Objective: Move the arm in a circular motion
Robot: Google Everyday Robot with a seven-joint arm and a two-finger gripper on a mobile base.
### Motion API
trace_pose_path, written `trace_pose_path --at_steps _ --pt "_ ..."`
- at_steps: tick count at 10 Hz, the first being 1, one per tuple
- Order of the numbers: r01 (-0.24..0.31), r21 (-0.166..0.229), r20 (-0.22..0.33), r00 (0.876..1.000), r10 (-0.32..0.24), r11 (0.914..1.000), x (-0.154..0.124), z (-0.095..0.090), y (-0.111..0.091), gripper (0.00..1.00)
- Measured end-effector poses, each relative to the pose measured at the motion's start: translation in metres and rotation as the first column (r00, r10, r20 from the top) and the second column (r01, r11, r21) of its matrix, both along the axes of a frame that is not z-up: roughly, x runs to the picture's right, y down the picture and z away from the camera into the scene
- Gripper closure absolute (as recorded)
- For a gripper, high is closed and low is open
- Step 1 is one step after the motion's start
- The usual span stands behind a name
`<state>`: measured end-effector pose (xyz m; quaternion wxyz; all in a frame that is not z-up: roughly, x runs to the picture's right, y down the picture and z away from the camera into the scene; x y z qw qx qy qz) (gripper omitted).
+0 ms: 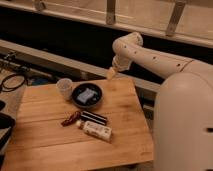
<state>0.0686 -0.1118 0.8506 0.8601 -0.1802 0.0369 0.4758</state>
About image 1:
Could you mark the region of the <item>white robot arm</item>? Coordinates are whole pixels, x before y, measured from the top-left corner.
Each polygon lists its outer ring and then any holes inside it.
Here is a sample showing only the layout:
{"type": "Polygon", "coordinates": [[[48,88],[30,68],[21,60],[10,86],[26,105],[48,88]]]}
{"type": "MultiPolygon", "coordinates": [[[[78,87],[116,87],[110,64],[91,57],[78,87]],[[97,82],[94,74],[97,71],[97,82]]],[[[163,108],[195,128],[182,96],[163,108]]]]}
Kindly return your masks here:
{"type": "Polygon", "coordinates": [[[108,79],[112,79],[118,72],[129,70],[131,63],[134,62],[163,79],[184,72],[213,82],[213,65],[197,59],[145,48],[143,38],[138,32],[117,38],[112,44],[112,49],[115,56],[107,72],[108,79]]]}

